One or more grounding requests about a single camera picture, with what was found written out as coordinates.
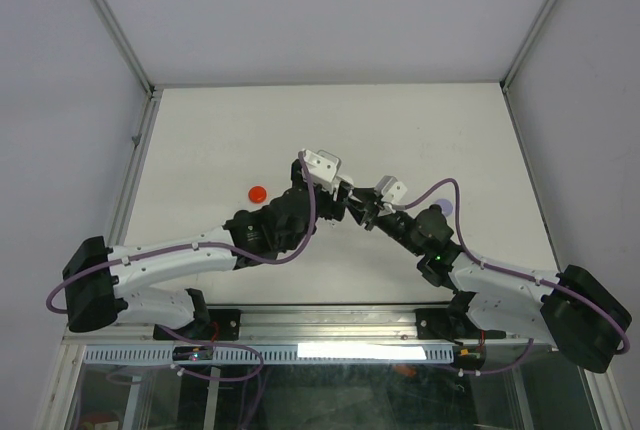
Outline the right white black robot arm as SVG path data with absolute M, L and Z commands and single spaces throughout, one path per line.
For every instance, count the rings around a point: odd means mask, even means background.
M 519 335 L 592 373 L 606 372 L 614 357 L 630 350 L 630 313 L 588 270 L 509 268 L 470 251 L 460 225 L 448 223 L 440 205 L 412 216 L 394 197 L 357 188 L 349 210 L 359 225 L 381 230 L 418 257 L 417 269 L 431 285 L 453 292 L 447 324 L 455 335 Z

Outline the red earbud charging case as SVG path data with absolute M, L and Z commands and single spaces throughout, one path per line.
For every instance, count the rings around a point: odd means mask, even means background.
M 254 204 L 264 203 L 268 198 L 268 192 L 263 186 L 256 185 L 249 189 L 248 198 Z

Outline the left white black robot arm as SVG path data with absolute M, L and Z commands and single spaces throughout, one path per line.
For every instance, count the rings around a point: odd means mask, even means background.
M 320 219 L 340 221 L 350 191 L 341 161 L 324 152 L 300 151 L 291 186 L 254 211 L 240 210 L 223 225 L 172 243 L 108 246 L 101 236 L 84 240 L 62 271 L 57 291 L 73 333 L 115 323 L 150 323 L 188 338 L 209 327 L 202 291 L 162 290 L 169 280 L 257 265 L 283 265 L 309 244 Z

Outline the purple earbud charging case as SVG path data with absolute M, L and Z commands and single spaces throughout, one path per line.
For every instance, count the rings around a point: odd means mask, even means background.
M 445 217 L 450 216 L 454 211 L 453 203 L 448 199 L 438 199 L 435 201 L 435 204 L 438 205 Z

